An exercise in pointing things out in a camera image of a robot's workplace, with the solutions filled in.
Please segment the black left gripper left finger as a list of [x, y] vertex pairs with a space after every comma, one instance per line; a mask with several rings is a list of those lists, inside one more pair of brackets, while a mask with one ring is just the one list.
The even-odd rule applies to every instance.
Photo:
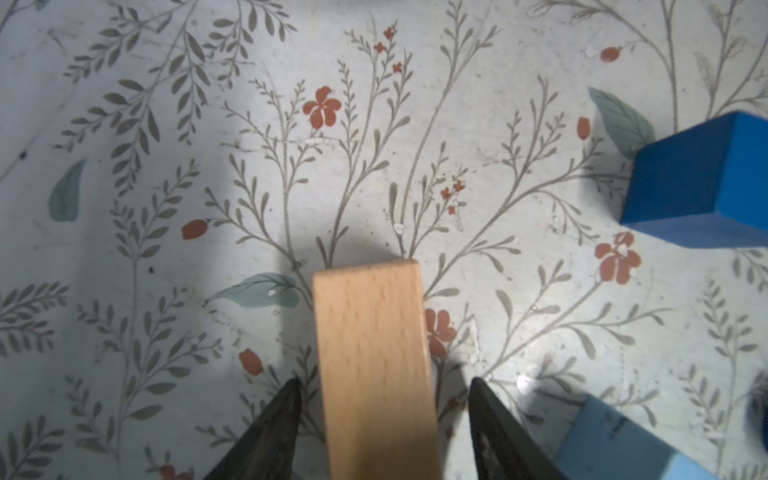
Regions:
[[204, 479], [289, 480], [301, 413], [301, 382], [294, 378]]

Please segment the plain wooden block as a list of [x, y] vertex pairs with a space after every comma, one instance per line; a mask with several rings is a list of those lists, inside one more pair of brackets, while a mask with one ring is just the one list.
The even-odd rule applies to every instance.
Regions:
[[325, 270], [313, 288], [331, 478], [441, 478], [418, 263]]

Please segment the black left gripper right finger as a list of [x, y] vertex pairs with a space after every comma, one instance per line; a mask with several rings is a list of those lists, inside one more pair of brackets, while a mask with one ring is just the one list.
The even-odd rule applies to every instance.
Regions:
[[479, 479], [566, 479], [480, 377], [467, 404]]

